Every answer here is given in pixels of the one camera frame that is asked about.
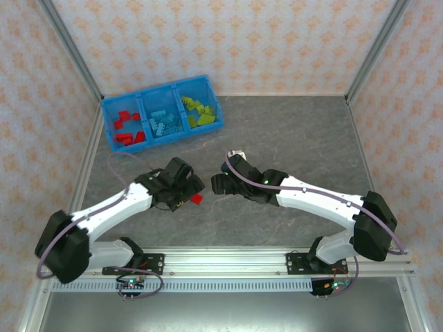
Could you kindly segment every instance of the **floral wallpaper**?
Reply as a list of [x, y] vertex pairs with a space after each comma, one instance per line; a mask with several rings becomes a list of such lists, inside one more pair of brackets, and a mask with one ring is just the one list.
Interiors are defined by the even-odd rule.
[[395, 0], [55, 0], [105, 95], [208, 74], [218, 94], [344, 95]]
[[68, 205], [95, 110], [37, 1], [0, 1], [0, 331], [18, 329], [35, 244]]
[[414, 0], [352, 105], [374, 185], [443, 326], [443, 5]]

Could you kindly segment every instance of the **patterned wallpaper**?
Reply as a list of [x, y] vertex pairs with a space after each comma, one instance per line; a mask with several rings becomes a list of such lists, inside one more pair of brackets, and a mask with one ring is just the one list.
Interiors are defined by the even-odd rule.
[[102, 93], [344, 95], [395, 0], [55, 0]]
[[443, 5], [414, 0], [352, 105], [374, 185], [443, 326]]
[[95, 109], [37, 1], [1, 0], [0, 331], [18, 328], [35, 244], [67, 206]]

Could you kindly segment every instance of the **robotic arm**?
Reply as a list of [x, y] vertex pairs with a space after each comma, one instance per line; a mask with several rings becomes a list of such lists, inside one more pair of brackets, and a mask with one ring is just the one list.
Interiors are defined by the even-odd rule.
[[[258, 187], [245, 182], [233, 174], [231, 168], [224, 163], [221, 166], [224, 174], [211, 178], [215, 194], [241, 194], [244, 198], [259, 204], [269, 203], [304, 210], [334, 221], [345, 228], [344, 231], [331, 237], [317, 238], [306, 260], [300, 262], [301, 266], [305, 264], [317, 273], [325, 273], [336, 261], [357, 254], [374, 261], [385, 260], [390, 247], [390, 235], [358, 209], [361, 207], [375, 214], [394, 232], [397, 220], [379, 194], [371, 191], [364, 197], [341, 194], [304, 183], [274, 169], [262, 173], [249, 165], [241, 151], [230, 152], [228, 161], [231, 167], [246, 180], [263, 185]], [[301, 190], [275, 190], [267, 189], [267, 186], [300, 187]]]
[[[52, 243], [44, 264], [62, 283], [72, 282], [88, 269], [107, 266], [138, 268], [143, 251], [131, 239], [123, 237], [114, 242], [96, 240], [130, 216], [159, 203], [175, 211], [203, 188], [204, 184], [194, 174], [193, 168], [180, 158], [173, 158], [165, 169], [155, 169], [138, 176], [129, 188], [93, 207], [72, 215], [63, 211], [53, 214], [35, 254], [41, 258]], [[54, 243], [54, 238], [62, 232], [66, 234]]]

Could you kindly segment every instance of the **red block in gripper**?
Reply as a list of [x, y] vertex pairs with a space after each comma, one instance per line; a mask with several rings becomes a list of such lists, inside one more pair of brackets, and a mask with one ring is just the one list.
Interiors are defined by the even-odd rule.
[[128, 111], [118, 112], [118, 117], [120, 118], [120, 121], [122, 121], [122, 122], [131, 120], [131, 114], [129, 114]]
[[131, 133], [118, 133], [116, 135], [117, 142], [123, 142], [124, 140], [130, 139], [132, 142], [132, 134]]
[[189, 200], [193, 202], [194, 204], [200, 204], [201, 200], [203, 199], [203, 196], [200, 194], [195, 194], [193, 197], [191, 197]]
[[126, 138], [123, 140], [123, 144], [127, 147], [128, 145], [132, 144], [132, 138]]
[[123, 128], [123, 123], [120, 120], [114, 121], [114, 128], [116, 130], [122, 129]]
[[134, 140], [134, 144], [140, 143], [146, 140], [146, 135], [143, 131], [138, 131], [136, 134], [136, 139]]

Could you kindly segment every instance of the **gray stone surface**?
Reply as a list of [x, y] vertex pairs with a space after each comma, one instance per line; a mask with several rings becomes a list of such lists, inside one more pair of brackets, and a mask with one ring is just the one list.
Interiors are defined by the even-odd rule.
[[[310, 246], [339, 225], [313, 214], [258, 205], [241, 196], [216, 196], [210, 177], [219, 173], [224, 154], [242, 149], [261, 171], [279, 169], [304, 182], [364, 195], [369, 182], [341, 97], [221, 97], [225, 127], [138, 153], [153, 167], [178, 156], [190, 163], [206, 185], [200, 205], [187, 202], [176, 212], [155, 208], [137, 214], [102, 236], [131, 237], [146, 246]], [[102, 134], [83, 207], [122, 189], [107, 169], [111, 153]], [[128, 181], [147, 170], [129, 157], [113, 159]]]

